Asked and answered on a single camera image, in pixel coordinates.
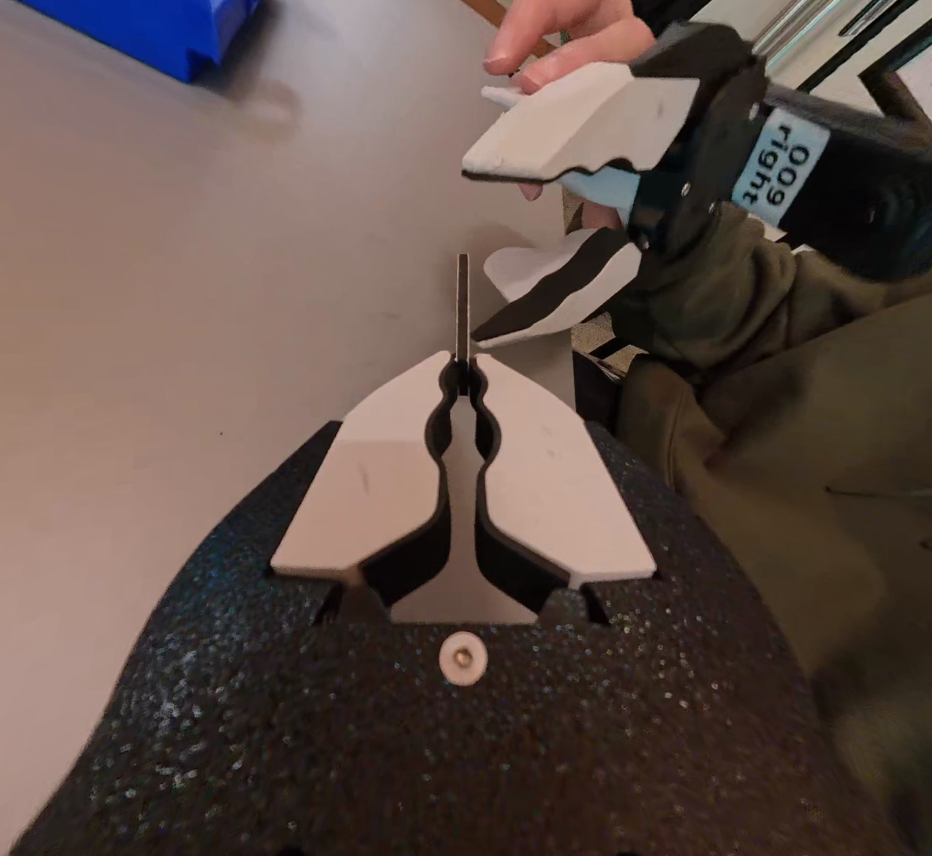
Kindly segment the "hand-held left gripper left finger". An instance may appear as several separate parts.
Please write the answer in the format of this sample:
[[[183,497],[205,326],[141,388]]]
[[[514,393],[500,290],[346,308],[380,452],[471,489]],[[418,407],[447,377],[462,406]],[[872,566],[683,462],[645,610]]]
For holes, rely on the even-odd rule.
[[[281,576],[351,589],[394,606],[432,580],[450,552],[453,355],[434,353],[345,417],[271,559]]]

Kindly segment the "person's right forearm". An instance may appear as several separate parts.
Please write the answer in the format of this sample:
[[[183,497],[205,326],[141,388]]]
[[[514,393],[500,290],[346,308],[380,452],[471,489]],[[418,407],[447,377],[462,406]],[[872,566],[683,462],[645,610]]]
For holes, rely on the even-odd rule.
[[[930,274],[867,280],[815,250],[794,253],[760,221],[724,207],[672,247],[645,250],[604,309],[616,338],[698,384],[912,304],[920,333],[930,334]]]

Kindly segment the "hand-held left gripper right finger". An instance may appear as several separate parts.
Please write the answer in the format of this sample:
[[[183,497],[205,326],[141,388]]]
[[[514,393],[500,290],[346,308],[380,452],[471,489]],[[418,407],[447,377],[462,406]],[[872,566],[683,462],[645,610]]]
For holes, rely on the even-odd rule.
[[[657,566],[586,424],[487,353],[473,359],[475,555],[528,610],[558,590],[649,579]]]

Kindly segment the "person's olive hoodie torso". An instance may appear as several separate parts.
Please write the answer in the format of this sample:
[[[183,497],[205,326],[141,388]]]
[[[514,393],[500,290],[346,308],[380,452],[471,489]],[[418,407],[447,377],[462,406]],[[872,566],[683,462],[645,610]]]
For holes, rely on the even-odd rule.
[[[640,355],[617,433],[739,561],[843,765],[930,854],[930,295],[707,384]]]

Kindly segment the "white adhesive backing sheet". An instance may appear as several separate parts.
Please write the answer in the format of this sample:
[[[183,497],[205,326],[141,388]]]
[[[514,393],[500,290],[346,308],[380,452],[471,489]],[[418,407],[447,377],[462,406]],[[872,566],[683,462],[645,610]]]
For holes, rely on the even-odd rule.
[[[467,396],[470,387],[470,256],[457,258],[454,359],[458,374],[458,393]]]

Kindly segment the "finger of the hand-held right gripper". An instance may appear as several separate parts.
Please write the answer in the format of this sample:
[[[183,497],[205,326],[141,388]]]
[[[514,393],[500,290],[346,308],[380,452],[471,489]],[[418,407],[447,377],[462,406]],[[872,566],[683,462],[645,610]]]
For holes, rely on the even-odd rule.
[[[616,229],[581,229],[553,249],[500,248],[483,271],[506,304],[474,328],[472,340],[490,350],[570,330],[632,282],[641,259]]]
[[[627,65],[589,63],[527,95],[487,85],[503,113],[465,153],[471,180],[545,185],[631,213],[641,176],[685,127],[698,78],[636,76]]]

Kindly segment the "black framed sign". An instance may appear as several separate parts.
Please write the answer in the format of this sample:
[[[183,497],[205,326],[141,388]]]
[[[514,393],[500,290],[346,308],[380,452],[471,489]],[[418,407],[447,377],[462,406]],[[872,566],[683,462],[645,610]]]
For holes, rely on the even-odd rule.
[[[931,128],[931,21],[859,74],[881,112]]]

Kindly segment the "person's right hand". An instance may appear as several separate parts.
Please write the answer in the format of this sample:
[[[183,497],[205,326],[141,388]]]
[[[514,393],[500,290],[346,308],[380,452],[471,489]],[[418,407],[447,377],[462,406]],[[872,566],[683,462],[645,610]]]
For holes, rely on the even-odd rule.
[[[593,62],[629,63],[654,44],[631,0],[514,0],[484,57],[526,94]]]

